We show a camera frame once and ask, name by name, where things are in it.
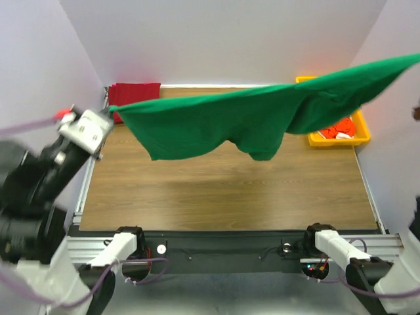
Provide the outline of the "green t shirt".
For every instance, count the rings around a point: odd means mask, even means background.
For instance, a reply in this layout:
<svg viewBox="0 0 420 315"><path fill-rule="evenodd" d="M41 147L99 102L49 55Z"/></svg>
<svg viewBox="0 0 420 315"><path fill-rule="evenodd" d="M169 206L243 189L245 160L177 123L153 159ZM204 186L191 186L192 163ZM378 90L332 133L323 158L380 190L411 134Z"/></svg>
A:
<svg viewBox="0 0 420 315"><path fill-rule="evenodd" d="M205 155L224 142L255 161L272 159L285 134L329 127L372 101L418 54L329 73L302 83L111 106L153 160Z"/></svg>

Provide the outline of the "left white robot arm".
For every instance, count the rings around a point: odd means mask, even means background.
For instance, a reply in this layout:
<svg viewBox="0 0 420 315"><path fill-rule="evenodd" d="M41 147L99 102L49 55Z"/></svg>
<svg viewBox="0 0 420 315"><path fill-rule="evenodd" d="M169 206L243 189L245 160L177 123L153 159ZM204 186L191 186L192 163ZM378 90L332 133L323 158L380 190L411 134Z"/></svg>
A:
<svg viewBox="0 0 420 315"><path fill-rule="evenodd" d="M102 314L116 285L117 265L145 250L142 228L122 226L92 261L76 268L55 199L90 153L63 136L38 156L1 141L1 259L11 263L49 314Z"/></svg>

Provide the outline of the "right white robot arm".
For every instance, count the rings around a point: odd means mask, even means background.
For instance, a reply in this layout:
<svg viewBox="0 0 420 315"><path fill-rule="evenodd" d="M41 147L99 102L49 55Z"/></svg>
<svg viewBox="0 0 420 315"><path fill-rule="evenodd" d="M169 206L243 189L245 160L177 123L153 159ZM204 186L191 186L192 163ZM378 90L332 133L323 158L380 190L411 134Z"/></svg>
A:
<svg viewBox="0 0 420 315"><path fill-rule="evenodd" d="M370 314L419 313L419 196L409 225L407 242L394 262L360 251L327 224L306 229L307 251L325 254L340 268L339 281L349 288Z"/></svg>

